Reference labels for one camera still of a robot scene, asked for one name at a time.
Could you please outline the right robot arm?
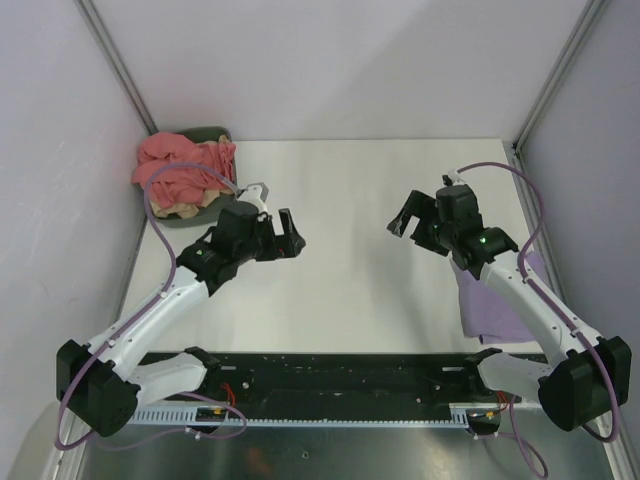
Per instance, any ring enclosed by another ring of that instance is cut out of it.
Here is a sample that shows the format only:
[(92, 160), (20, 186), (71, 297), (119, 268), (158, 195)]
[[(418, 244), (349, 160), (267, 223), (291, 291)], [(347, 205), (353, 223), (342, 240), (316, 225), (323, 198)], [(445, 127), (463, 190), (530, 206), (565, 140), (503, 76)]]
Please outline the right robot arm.
[(620, 337), (605, 338), (580, 320), (519, 256), (500, 228), (486, 227), (477, 198), (466, 185), (430, 197), (412, 191), (387, 229), (400, 237), (411, 218), (411, 238), (450, 257), (462, 271), (497, 293), (541, 347), (543, 363), (486, 349), (470, 357), (461, 376), (463, 393), (484, 401), (496, 390), (538, 402), (560, 429), (572, 431), (605, 413), (620, 417), (628, 400), (632, 353)]

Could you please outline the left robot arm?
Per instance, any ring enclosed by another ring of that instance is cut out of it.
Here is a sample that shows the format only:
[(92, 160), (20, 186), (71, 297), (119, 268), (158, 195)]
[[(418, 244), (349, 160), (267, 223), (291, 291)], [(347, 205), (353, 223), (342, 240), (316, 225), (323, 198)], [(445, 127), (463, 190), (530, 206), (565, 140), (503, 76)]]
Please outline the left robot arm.
[(175, 321), (234, 279), (242, 265), (301, 253), (306, 242), (290, 211), (281, 209), (278, 216), (282, 233), (275, 232), (272, 215), (249, 202), (224, 208), (214, 226), (173, 257), (169, 277), (136, 313), (84, 345), (63, 344), (56, 354), (61, 411), (109, 437), (158, 400), (183, 393), (214, 397), (221, 387), (219, 362), (198, 347), (154, 364), (141, 361)]

